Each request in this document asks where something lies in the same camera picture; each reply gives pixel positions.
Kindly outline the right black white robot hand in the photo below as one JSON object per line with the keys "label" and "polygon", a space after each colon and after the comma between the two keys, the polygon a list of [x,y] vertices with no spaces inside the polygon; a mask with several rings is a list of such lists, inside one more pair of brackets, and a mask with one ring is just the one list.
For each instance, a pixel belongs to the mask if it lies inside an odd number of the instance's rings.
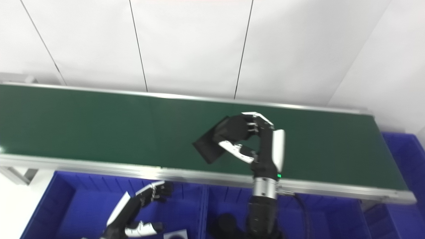
{"label": "right black white robot hand", "polygon": [[[255,151],[240,144],[252,136],[259,138],[259,149]],[[243,112],[225,118],[215,128],[213,141],[223,150],[250,165],[255,178],[263,177],[278,181],[285,157],[284,129],[258,112]]]}

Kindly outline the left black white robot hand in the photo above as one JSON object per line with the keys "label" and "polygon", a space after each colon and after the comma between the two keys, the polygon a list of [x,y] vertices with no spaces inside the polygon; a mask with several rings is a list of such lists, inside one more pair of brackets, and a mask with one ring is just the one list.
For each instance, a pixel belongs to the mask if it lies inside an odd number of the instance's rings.
{"label": "left black white robot hand", "polygon": [[134,196],[125,192],[109,216],[100,238],[130,239],[161,234],[165,230],[162,222],[135,221],[135,218],[150,203],[165,203],[173,191],[172,182],[155,181],[135,192]]}

